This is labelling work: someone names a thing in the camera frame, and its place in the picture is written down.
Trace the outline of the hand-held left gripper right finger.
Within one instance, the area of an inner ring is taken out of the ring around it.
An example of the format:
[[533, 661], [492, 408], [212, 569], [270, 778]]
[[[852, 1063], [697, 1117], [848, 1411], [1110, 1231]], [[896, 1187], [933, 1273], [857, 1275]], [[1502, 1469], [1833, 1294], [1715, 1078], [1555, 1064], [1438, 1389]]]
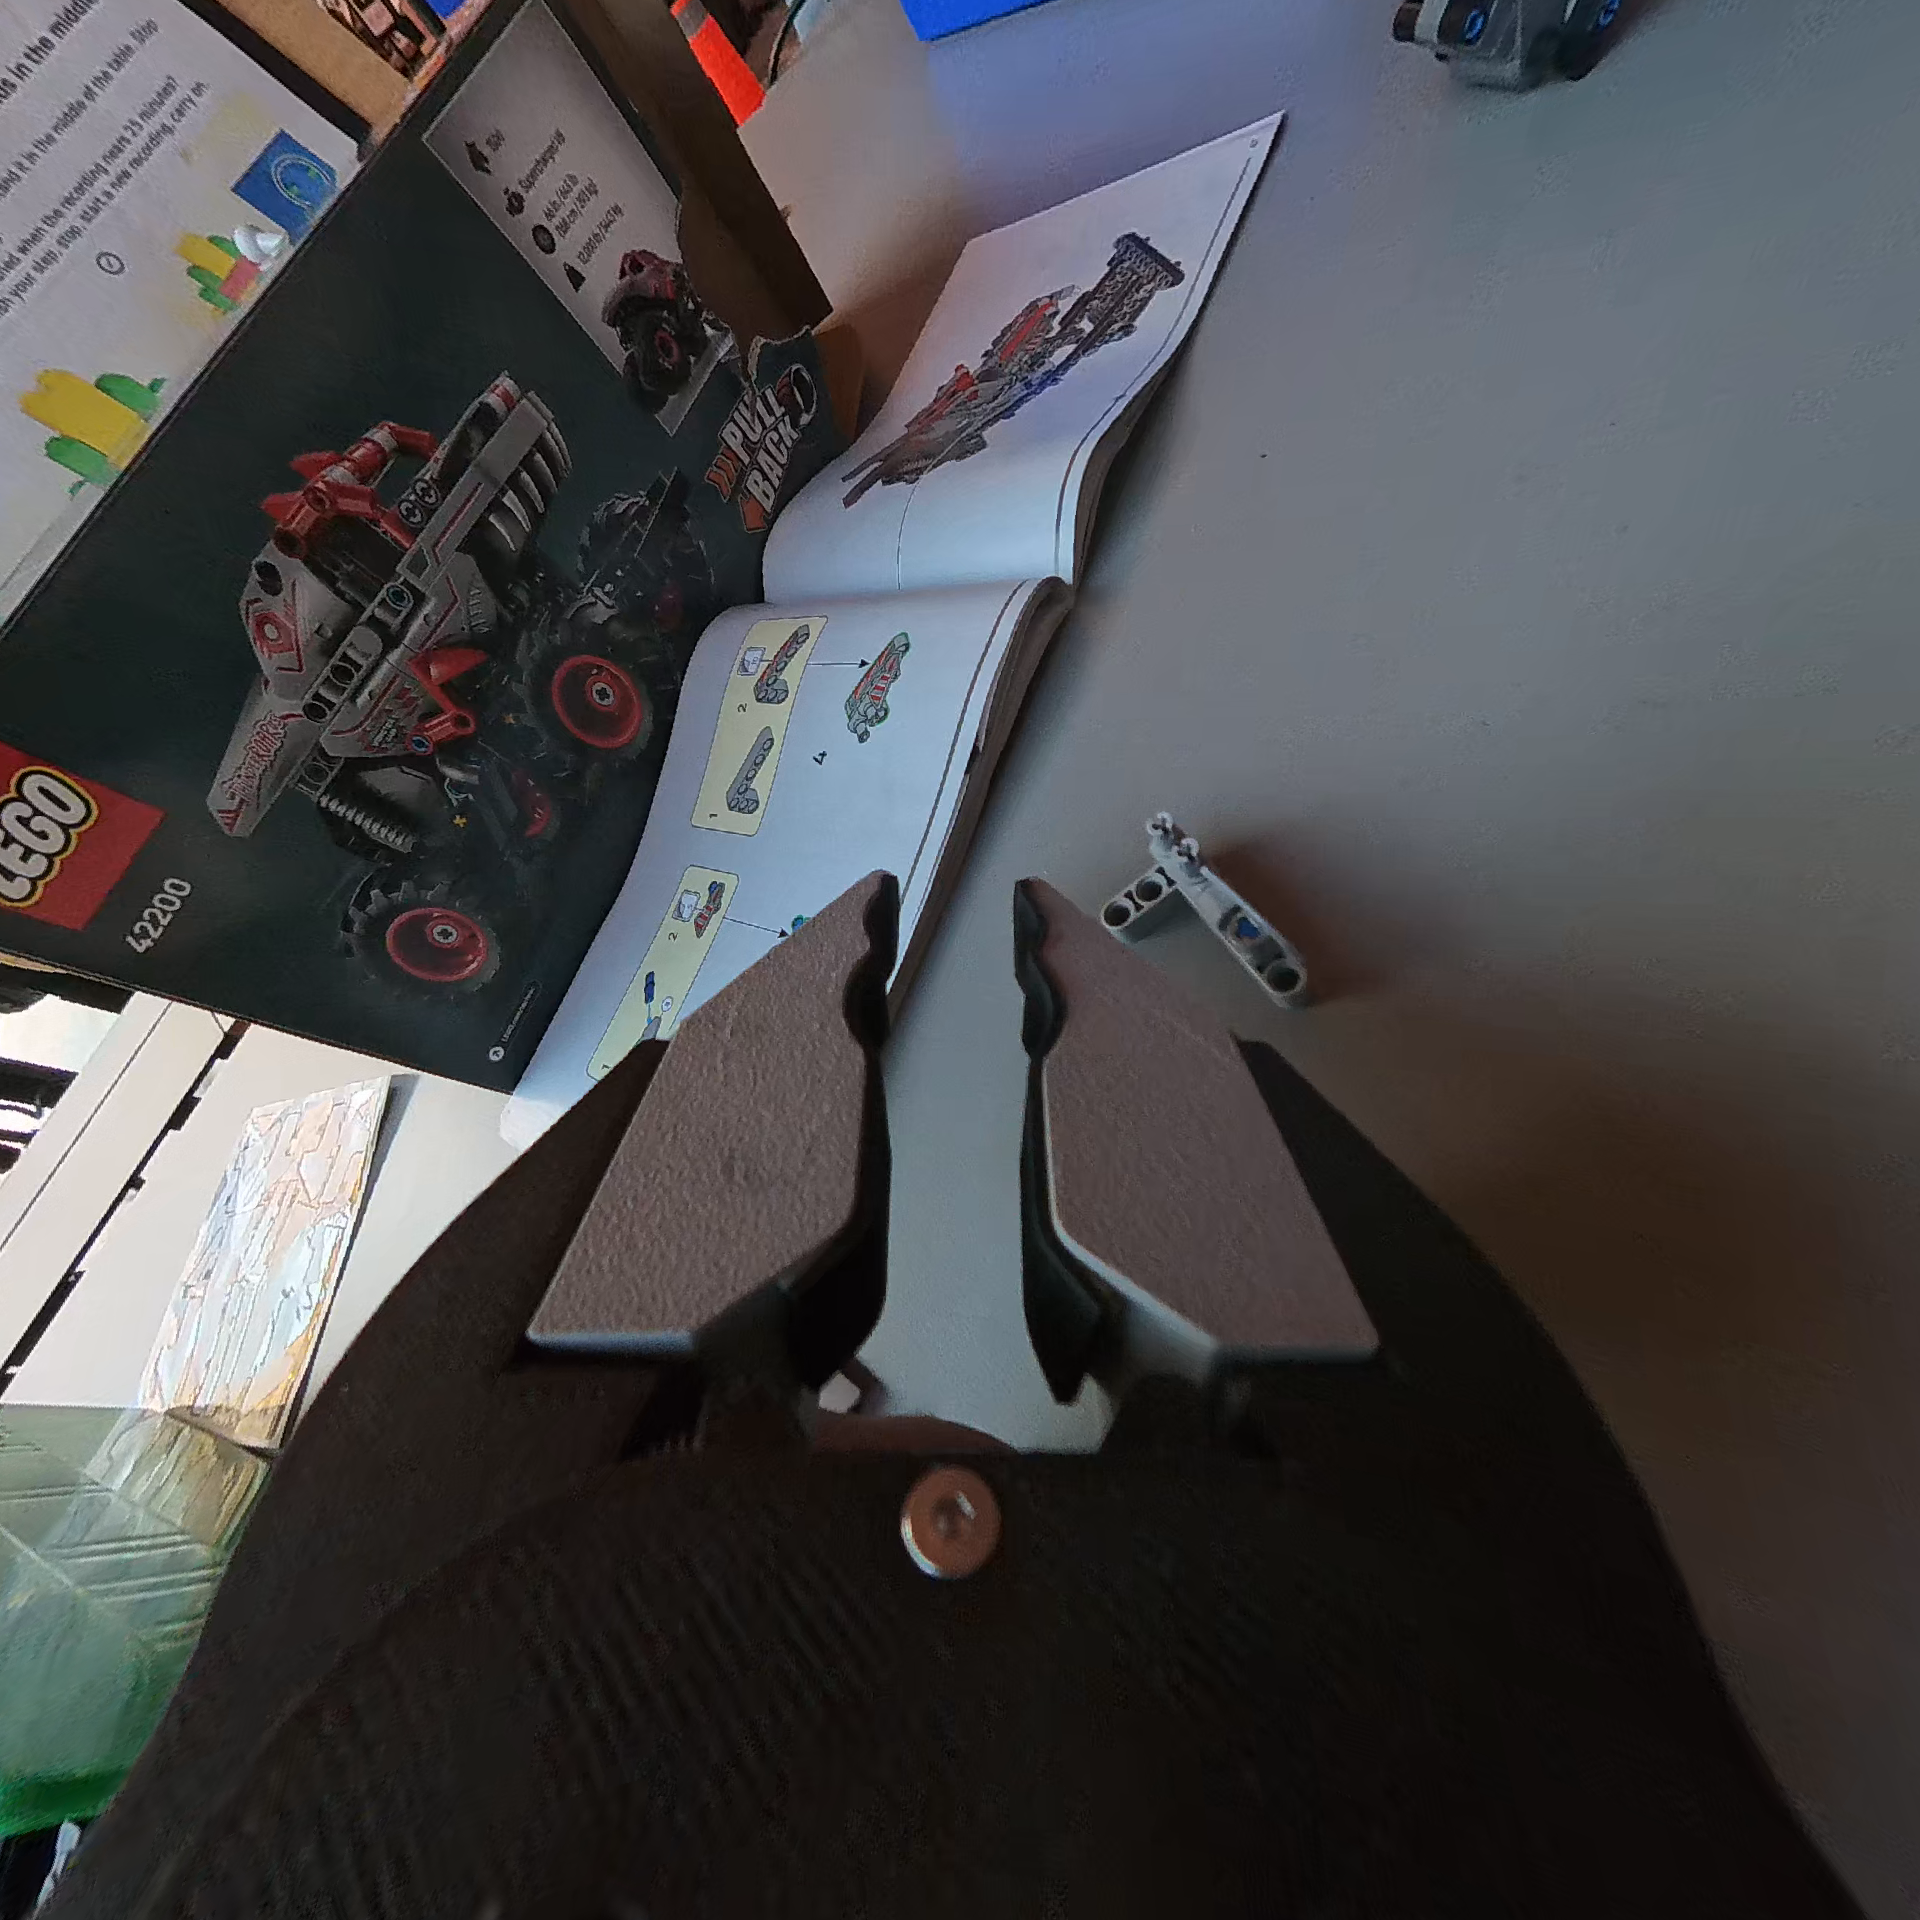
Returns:
[[1375, 1319], [1254, 1070], [1177, 979], [1043, 877], [1015, 885], [1023, 1328], [1059, 1403], [1358, 1368]]

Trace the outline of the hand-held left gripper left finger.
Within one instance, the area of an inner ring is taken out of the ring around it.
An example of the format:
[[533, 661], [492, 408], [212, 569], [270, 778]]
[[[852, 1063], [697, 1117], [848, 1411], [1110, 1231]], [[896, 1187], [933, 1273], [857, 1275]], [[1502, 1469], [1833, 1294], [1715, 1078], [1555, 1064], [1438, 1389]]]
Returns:
[[816, 1411], [885, 1301], [897, 879], [852, 882], [688, 1015], [525, 1329]]

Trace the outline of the grey lego beam assembly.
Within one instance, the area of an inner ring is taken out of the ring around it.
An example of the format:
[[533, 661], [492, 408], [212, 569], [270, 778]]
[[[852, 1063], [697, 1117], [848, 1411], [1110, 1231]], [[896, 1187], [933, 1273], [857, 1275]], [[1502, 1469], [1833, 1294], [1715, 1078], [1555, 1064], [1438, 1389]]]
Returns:
[[1270, 1003], [1308, 1006], [1311, 982], [1304, 957], [1259, 906], [1205, 861], [1197, 839], [1166, 808], [1149, 815], [1142, 832], [1149, 851], [1145, 871], [1097, 910], [1110, 937], [1137, 943], [1180, 906], [1220, 942]]

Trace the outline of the dark monster truck lego box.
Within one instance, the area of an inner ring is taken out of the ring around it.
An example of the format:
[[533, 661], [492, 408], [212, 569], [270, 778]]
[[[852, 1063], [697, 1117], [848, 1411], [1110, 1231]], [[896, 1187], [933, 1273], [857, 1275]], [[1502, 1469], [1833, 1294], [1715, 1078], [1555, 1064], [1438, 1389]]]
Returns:
[[846, 446], [670, 3], [487, 3], [4, 616], [4, 982], [477, 1087], [633, 869], [688, 662]]

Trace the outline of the open lego instruction booklet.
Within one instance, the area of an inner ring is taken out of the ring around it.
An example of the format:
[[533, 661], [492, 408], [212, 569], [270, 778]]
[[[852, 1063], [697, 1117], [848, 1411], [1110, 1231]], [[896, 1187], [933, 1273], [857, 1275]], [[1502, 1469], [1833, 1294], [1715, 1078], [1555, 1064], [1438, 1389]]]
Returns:
[[697, 640], [617, 899], [500, 1113], [529, 1146], [870, 871], [897, 1001], [1071, 607], [1113, 457], [1208, 298], [1283, 112], [977, 235], [870, 427]]

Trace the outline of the partly built lego truck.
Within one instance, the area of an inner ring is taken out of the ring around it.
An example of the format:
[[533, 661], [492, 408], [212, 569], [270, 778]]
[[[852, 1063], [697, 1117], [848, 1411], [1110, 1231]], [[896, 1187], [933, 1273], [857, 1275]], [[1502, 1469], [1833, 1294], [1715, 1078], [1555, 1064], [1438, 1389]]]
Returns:
[[1583, 80], [1622, 14], [1624, 2], [1399, 2], [1389, 30], [1467, 86], [1527, 91]]

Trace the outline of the marbled art panel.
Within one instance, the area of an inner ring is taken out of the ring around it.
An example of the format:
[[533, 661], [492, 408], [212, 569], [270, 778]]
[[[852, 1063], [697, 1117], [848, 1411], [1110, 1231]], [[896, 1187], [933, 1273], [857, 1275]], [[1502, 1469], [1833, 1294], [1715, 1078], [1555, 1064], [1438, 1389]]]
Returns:
[[294, 1424], [367, 1199], [392, 1081], [257, 1105], [141, 1368], [137, 1406], [257, 1453]]

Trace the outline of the white cabinet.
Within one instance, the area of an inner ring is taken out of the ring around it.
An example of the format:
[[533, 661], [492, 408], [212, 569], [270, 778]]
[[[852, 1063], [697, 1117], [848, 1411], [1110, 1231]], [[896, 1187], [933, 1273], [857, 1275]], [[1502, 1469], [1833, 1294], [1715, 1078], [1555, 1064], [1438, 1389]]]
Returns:
[[137, 994], [1, 1187], [1, 1357], [31, 1355], [117, 1209], [143, 1186], [249, 1022]]

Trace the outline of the green translucent sheet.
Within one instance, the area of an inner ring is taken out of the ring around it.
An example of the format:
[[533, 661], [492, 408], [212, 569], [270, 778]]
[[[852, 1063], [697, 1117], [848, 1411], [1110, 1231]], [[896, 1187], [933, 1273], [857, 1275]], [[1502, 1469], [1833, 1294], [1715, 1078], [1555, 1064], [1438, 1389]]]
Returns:
[[206, 1407], [1, 1406], [1, 1834], [105, 1810], [270, 1467]]

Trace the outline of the orange object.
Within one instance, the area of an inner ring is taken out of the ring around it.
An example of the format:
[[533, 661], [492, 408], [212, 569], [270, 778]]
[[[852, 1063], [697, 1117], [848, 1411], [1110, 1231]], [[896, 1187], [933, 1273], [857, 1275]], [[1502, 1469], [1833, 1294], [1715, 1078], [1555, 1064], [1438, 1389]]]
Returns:
[[733, 126], [748, 122], [763, 104], [763, 85], [749, 59], [733, 46], [721, 18], [707, 2], [673, 2], [671, 15]]

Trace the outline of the white printed instruction sheet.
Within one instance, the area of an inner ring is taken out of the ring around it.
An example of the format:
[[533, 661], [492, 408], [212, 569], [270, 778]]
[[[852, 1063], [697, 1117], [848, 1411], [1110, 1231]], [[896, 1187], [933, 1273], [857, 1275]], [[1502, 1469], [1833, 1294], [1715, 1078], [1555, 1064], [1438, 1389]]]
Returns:
[[1, 581], [16, 599], [352, 178], [187, 3], [1, 3]]

